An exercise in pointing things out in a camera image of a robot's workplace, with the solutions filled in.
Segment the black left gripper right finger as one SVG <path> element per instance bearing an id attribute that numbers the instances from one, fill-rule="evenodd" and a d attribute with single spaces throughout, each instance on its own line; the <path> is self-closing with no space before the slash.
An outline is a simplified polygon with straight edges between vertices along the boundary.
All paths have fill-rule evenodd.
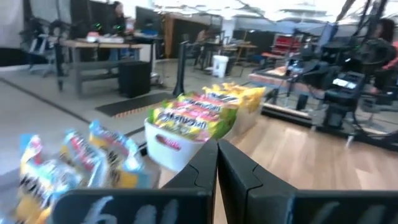
<path id="1" fill-rule="evenodd" d="M 398 224 L 398 191 L 299 190 L 227 140 L 218 149 L 229 224 Z"/>

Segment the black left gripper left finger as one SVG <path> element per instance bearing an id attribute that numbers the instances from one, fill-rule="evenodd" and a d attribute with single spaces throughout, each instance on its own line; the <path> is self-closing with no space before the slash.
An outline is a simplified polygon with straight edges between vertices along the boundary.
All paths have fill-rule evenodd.
<path id="1" fill-rule="evenodd" d="M 210 139 L 160 189 L 80 189 L 61 196 L 52 224 L 212 224 L 218 145 Z"/>

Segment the grey translucent plastic bin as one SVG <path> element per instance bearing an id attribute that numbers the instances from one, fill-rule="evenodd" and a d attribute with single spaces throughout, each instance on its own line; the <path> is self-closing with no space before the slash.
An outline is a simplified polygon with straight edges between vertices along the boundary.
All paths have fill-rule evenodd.
<path id="1" fill-rule="evenodd" d="M 157 188 L 159 185 L 160 168 L 154 164 L 147 155 L 146 147 L 140 148 L 140 153 L 145 161 L 144 175 L 140 184 L 146 188 Z M 18 204 L 19 168 L 0 175 L 0 224 L 17 224 L 14 209 Z"/>

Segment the white plastic bin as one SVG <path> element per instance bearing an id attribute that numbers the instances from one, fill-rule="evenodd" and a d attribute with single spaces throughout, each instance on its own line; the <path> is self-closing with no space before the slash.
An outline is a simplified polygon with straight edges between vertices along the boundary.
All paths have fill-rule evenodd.
<path id="1" fill-rule="evenodd" d="M 165 168 L 181 172 L 205 144 L 186 139 L 144 121 L 148 156 Z"/>

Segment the person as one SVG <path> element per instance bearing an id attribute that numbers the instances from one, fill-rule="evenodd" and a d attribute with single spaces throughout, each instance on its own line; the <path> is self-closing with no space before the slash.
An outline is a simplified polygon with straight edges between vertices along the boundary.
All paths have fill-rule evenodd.
<path id="1" fill-rule="evenodd" d="M 390 82 L 392 71 L 398 64 L 398 42 L 394 42 L 394 29 L 396 23 L 392 19 L 382 18 L 374 32 L 374 37 L 383 39 L 390 43 L 396 50 L 396 57 L 385 64 L 375 75 L 374 84 L 371 88 L 372 93 L 379 93 Z"/>
<path id="2" fill-rule="evenodd" d="M 123 4 L 120 1 L 113 2 L 110 28 L 112 34 L 122 34 L 126 30 Z"/>
<path id="3" fill-rule="evenodd" d="M 211 42 L 215 39 L 214 30 L 207 27 L 199 31 L 196 42 Z"/>

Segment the wooden top workbench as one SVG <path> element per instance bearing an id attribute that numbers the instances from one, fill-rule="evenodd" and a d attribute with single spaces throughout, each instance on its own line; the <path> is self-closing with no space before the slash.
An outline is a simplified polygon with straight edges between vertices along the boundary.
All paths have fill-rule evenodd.
<path id="1" fill-rule="evenodd" d="M 256 86 L 264 86 L 269 89 L 291 91 L 296 94 L 309 95 L 306 84 L 296 75 L 285 75 L 284 67 L 272 70 L 256 70 L 248 75 L 249 81 Z"/>

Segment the red storage rack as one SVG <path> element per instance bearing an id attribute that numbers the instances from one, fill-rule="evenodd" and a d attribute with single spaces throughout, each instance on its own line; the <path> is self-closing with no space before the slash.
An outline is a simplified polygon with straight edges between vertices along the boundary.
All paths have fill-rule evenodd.
<path id="1" fill-rule="evenodd" d="M 297 53 L 302 44 L 303 35 L 276 34 L 271 47 L 271 52 L 276 55 Z"/>

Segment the clear plastic bin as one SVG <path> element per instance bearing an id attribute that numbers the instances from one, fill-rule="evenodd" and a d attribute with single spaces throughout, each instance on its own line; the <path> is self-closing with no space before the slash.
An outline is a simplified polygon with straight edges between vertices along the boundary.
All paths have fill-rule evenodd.
<path id="1" fill-rule="evenodd" d="M 262 105 L 259 105 L 252 112 L 250 112 L 247 108 L 238 109 L 236 120 L 230 131 L 225 134 L 223 139 L 232 140 L 233 138 L 238 137 L 251 129 L 256 124 L 257 117 L 261 114 L 261 110 Z"/>

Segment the black cabinet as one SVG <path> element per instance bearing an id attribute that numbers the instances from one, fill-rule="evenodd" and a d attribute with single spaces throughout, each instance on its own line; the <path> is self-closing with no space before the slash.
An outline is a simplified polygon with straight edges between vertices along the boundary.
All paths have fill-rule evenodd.
<path id="1" fill-rule="evenodd" d="M 150 92 L 151 65 L 149 62 L 132 61 L 118 66 L 119 93 L 135 98 Z"/>

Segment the white bucket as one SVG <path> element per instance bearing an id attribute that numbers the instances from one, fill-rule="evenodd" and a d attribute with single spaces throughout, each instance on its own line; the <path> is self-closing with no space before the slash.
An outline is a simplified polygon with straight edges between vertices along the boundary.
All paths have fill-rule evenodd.
<path id="1" fill-rule="evenodd" d="M 226 74 L 226 68 L 228 65 L 229 57 L 224 55 L 213 56 L 213 69 L 212 75 L 218 78 L 224 78 Z"/>

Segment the black desk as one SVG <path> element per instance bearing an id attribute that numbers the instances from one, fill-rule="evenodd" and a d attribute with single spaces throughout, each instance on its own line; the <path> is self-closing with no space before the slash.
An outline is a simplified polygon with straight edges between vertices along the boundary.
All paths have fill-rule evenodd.
<path id="1" fill-rule="evenodd" d="M 257 49 L 256 45 L 250 42 L 240 42 L 235 44 L 222 44 L 216 42 L 195 42 L 193 44 L 193 67 L 198 70 L 209 70 L 213 65 L 213 56 L 227 56 L 232 66 L 242 67 L 248 62 L 251 52 Z"/>

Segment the wooden top desk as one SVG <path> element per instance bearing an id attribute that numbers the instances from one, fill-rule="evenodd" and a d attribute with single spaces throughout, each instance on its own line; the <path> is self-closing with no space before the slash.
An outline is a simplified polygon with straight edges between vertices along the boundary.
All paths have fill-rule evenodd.
<path id="1" fill-rule="evenodd" d="M 81 49 L 134 49 L 140 50 L 144 44 L 129 44 L 129 43 L 117 43 L 117 42 L 87 42 L 84 39 L 78 40 L 63 40 L 56 39 L 55 42 L 60 44 L 62 47 L 66 47 L 71 50 L 72 53 L 72 75 L 73 83 L 75 87 L 75 94 L 78 98 L 83 97 L 83 84 L 84 82 L 94 82 L 98 80 L 108 80 L 117 78 L 118 75 L 111 73 L 113 68 L 123 63 L 131 63 L 133 59 L 121 59 L 117 61 L 94 61 L 94 62 L 82 62 L 80 58 Z M 86 70 L 107 70 L 109 73 L 101 73 L 99 75 L 83 75 L 81 72 Z"/>

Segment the black computer monitor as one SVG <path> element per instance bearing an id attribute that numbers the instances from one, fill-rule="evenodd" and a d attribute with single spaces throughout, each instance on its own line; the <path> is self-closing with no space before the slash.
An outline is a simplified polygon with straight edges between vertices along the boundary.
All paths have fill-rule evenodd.
<path id="1" fill-rule="evenodd" d="M 162 30 L 162 15 L 153 9 L 136 6 L 136 21 L 134 24 L 137 30 Z"/>

